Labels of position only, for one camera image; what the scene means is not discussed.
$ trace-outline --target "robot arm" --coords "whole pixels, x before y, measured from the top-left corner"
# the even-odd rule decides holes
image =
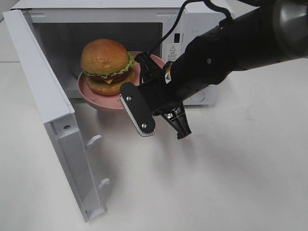
[[[141,135],[153,135],[152,115],[161,115],[177,130],[178,139],[184,138],[191,133],[182,104],[185,99],[219,84],[232,71],[308,56],[308,0],[241,1],[260,7],[221,21],[164,68],[146,53],[136,57],[143,84],[123,84],[120,98]]]

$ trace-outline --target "microwave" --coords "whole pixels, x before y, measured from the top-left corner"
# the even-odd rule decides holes
[[[94,173],[88,158],[103,131],[84,141],[70,102],[81,98],[77,78],[82,49],[90,41],[108,38],[128,51],[148,51],[170,30],[183,2],[20,0],[3,13],[42,122],[86,222],[105,212],[106,198],[100,190],[112,179]],[[215,3],[231,11],[225,0]],[[165,62],[176,60],[190,41],[222,19],[223,14],[202,2],[188,4],[175,30],[153,54]],[[213,104],[215,97],[216,86],[211,85],[184,104]]]

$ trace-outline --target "bottom bun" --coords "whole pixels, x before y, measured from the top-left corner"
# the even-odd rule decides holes
[[[135,81],[136,75],[133,69],[128,73],[128,76],[117,83],[105,83],[104,81],[95,81],[92,80],[89,76],[87,76],[87,84],[91,91],[94,93],[100,94],[100,95],[117,95],[120,93],[120,87],[123,83],[131,82],[133,83]]]

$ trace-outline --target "hamburger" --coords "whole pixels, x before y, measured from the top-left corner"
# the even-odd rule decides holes
[[[110,39],[88,43],[81,54],[81,68],[91,91],[100,95],[117,95],[125,82],[134,82],[131,68],[134,57],[126,48]]]

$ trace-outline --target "top bun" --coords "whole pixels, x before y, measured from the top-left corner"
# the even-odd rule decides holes
[[[91,74],[106,75],[123,69],[128,62],[128,52],[122,44],[103,38],[83,48],[80,64]]]

